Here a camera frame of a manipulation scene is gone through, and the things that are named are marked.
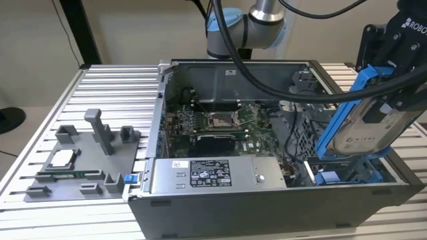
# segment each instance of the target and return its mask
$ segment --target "blue latch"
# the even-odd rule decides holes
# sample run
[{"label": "blue latch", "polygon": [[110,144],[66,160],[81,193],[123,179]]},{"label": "blue latch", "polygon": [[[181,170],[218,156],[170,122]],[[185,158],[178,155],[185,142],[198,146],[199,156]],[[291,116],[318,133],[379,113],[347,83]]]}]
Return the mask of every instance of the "blue latch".
[{"label": "blue latch", "polygon": [[125,184],[138,184],[139,176],[138,174],[129,174],[125,176]]}]

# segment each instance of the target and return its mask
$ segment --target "aluminum extrusion table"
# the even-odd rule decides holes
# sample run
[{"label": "aluminum extrusion table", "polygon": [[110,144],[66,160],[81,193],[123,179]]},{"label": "aluminum extrusion table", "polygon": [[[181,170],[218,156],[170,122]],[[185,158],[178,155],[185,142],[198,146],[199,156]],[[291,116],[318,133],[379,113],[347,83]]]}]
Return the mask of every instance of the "aluminum extrusion table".
[{"label": "aluminum extrusion table", "polygon": [[[357,72],[343,63],[322,64],[343,91]],[[131,209],[123,199],[25,202],[29,178],[42,169],[57,144],[55,130],[74,124],[91,131],[85,121],[89,108],[101,108],[113,130],[133,125],[142,132],[134,171],[146,163],[146,148],[158,89],[155,65],[94,65],[81,70],[0,182],[0,239],[145,239]],[[418,123],[393,144],[395,152],[427,184],[427,131]],[[427,239],[427,189],[402,206],[383,208],[358,228],[327,229],[234,239]]]}]

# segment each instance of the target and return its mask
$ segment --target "green circuit board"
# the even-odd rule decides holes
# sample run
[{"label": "green circuit board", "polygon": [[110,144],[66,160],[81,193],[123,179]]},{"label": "green circuit board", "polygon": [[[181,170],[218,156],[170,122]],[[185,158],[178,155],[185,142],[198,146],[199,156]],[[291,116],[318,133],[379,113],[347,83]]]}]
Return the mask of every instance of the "green circuit board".
[{"label": "green circuit board", "polygon": [[283,156],[279,141],[273,130],[267,109],[261,104],[242,104],[237,111],[194,112],[190,108],[174,113],[170,131],[173,158],[191,155],[199,136],[234,136],[231,156]]}]

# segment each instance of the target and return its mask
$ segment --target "black pole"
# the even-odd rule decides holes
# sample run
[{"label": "black pole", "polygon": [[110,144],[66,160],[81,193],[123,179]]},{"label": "black pole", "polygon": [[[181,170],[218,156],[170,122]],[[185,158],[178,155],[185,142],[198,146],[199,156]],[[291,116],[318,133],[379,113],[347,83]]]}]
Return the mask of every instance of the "black pole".
[{"label": "black pole", "polygon": [[0,109],[0,134],[13,131],[26,120],[26,112],[18,107]]},{"label": "black pole", "polygon": [[85,64],[103,64],[82,0],[59,0]]},{"label": "black pole", "polygon": [[253,59],[253,49],[251,48],[239,48],[238,53],[239,53],[239,56],[243,60]]}]

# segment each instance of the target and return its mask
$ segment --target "gray 3d-printed holder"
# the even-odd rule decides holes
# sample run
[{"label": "gray 3d-printed holder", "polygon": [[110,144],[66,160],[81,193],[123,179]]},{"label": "gray 3d-printed holder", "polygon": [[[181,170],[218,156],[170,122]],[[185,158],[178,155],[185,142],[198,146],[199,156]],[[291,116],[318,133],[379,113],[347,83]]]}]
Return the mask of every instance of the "gray 3d-printed holder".
[{"label": "gray 3d-printed holder", "polygon": [[[101,116],[99,109],[89,109],[85,115],[94,132],[78,132],[74,125],[59,127],[58,144],[43,170],[34,176],[26,202],[122,198],[125,175],[133,173],[141,132],[133,126],[111,131]],[[65,166],[53,166],[61,150],[74,150],[73,157]]]}]

